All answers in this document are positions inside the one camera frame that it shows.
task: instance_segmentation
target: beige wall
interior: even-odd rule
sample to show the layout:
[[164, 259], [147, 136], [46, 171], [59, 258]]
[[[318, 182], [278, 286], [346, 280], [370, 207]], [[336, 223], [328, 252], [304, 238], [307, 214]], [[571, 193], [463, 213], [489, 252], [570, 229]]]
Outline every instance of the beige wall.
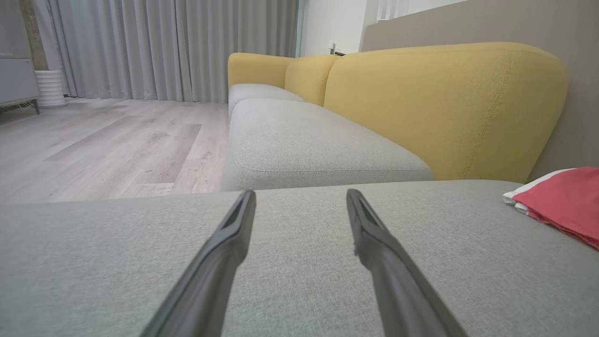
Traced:
[[465, 0], [406, 0], [406, 15], [447, 6]]
[[564, 112], [531, 178], [599, 166], [598, 0], [469, 0], [370, 25], [362, 49], [490, 41], [539, 47], [568, 68]]

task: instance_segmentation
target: cabinet leg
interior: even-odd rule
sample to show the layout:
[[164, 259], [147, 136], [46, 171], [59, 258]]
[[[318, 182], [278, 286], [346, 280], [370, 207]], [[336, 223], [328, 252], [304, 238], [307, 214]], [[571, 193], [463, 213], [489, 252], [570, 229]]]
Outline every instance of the cabinet leg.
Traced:
[[40, 107], [37, 105], [37, 100], [34, 100], [35, 113], [40, 114]]

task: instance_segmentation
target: light wood flooring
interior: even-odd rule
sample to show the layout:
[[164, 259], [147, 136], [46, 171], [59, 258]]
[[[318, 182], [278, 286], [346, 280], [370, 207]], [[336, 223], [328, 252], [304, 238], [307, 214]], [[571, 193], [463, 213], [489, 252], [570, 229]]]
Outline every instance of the light wood flooring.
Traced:
[[21, 120], [15, 113], [0, 125], [0, 204], [219, 188], [226, 104], [78, 98]]

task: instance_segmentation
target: sofa armrest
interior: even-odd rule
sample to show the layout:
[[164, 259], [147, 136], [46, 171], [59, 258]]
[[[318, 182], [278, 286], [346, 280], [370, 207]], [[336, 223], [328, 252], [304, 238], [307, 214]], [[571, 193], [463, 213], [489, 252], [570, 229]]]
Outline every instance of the sofa armrest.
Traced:
[[229, 56], [229, 88], [238, 83], [259, 83], [285, 88], [285, 71], [293, 58], [251, 53]]

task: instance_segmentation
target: curtain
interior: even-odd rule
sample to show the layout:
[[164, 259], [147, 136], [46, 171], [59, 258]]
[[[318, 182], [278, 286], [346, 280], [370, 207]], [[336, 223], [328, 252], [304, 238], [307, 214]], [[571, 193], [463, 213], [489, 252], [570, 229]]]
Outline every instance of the curtain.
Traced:
[[225, 103], [234, 52], [295, 56], [298, 0], [48, 0], [75, 97]]

